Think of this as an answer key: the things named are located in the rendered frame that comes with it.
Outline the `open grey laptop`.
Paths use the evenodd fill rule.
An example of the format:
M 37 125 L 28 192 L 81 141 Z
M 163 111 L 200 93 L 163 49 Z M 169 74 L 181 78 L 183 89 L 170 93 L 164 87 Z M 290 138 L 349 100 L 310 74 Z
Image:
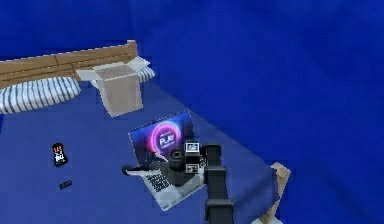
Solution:
M 129 133 L 137 161 L 136 167 L 146 167 L 148 152 L 160 153 L 167 159 L 172 150 L 194 139 L 194 126 L 188 110 L 133 129 Z

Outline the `blue bed with wooden headboard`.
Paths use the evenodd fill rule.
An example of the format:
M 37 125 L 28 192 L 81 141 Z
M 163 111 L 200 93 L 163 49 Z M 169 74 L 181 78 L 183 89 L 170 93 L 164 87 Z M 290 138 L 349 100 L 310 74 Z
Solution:
M 0 61 L 0 88 L 55 76 L 78 81 L 75 68 L 133 59 L 136 43 L 128 43 Z M 70 101 L 5 115 L 0 134 L 0 224 L 204 224 L 204 189 L 162 212 L 140 177 L 120 171 L 124 163 L 135 163 L 131 129 L 189 106 L 146 82 L 144 108 L 111 118 L 98 89 L 88 82 L 80 86 L 80 95 Z M 191 117 L 196 137 L 223 146 L 228 193 L 236 201 L 235 223 L 250 224 L 264 213 L 271 216 L 268 210 L 277 207 L 276 171 L 193 110 Z M 69 164 L 60 168 L 51 158 L 56 142 L 64 144 L 69 157 Z M 67 180 L 72 185 L 60 190 L 59 184 Z

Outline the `blue white striped pillow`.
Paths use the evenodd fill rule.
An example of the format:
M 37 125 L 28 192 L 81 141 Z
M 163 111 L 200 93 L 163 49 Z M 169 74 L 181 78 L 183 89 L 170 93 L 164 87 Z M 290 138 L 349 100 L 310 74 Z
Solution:
M 77 97 L 81 92 L 71 77 L 26 81 L 0 89 L 0 114 L 42 109 Z
M 155 77 L 155 72 L 152 68 L 146 66 L 138 72 L 139 82 L 147 82 Z

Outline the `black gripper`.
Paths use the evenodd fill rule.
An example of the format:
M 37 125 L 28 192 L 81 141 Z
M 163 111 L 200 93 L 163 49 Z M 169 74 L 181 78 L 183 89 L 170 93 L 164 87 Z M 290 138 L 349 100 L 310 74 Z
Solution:
M 168 179 L 175 186 L 185 183 L 185 158 L 182 150 L 175 149 L 171 152 L 169 160 L 160 153 L 148 152 L 145 158 L 145 166 L 150 168 L 156 162 L 168 162 Z M 143 167 L 123 166 L 122 173 L 127 176 L 161 175 L 160 169 L 148 170 Z

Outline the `open beige cardboard box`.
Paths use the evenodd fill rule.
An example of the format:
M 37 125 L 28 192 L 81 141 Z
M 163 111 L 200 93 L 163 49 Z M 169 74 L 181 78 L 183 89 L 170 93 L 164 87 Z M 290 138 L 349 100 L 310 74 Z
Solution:
M 95 66 L 77 70 L 82 81 L 94 83 L 103 105 L 111 117 L 117 117 L 143 107 L 138 72 L 149 62 L 139 56 L 131 61 Z

